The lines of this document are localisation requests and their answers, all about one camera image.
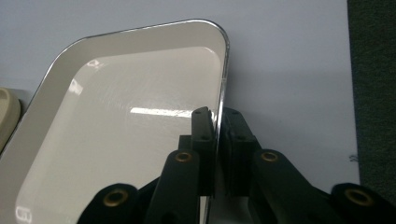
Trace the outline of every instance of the white tabletop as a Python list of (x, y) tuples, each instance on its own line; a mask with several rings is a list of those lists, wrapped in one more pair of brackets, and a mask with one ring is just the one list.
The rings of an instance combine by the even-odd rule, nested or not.
[(207, 19), (231, 42), (225, 105), (262, 147), (330, 191), (359, 183), (347, 1), (35, 1), (0, 3), (0, 86), (23, 107), (51, 62), (88, 36)]

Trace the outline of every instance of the beige object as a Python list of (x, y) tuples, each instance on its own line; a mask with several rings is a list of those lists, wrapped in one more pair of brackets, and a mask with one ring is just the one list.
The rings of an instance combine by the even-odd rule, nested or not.
[(18, 98), (0, 87), (0, 152), (18, 123), (21, 106)]

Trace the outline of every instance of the gray carpet wall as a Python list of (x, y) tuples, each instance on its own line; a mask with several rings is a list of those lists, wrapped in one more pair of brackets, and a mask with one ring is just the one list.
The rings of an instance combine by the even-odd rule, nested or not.
[(396, 1), (347, 3), (361, 184), (396, 205)]

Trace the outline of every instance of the brass insert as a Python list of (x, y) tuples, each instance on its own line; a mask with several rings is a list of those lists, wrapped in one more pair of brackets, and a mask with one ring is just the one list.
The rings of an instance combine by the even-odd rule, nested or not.
[(128, 199), (128, 192), (125, 189), (113, 189), (103, 199), (107, 207), (116, 207)]
[(346, 189), (346, 197), (360, 206), (372, 206), (374, 204), (373, 198), (361, 189)]
[(188, 152), (179, 152), (176, 154), (175, 159), (181, 162), (187, 162), (192, 159), (192, 155)]
[(265, 161), (277, 161), (278, 156), (274, 152), (264, 152), (262, 153), (262, 159)]

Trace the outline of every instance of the white tray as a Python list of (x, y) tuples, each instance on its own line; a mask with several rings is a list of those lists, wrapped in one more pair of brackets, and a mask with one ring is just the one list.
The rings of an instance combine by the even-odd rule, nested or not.
[(195, 20), (65, 49), (0, 160), (0, 223), (76, 223), (100, 189), (158, 177), (192, 110), (208, 106), (217, 127), (228, 46)]

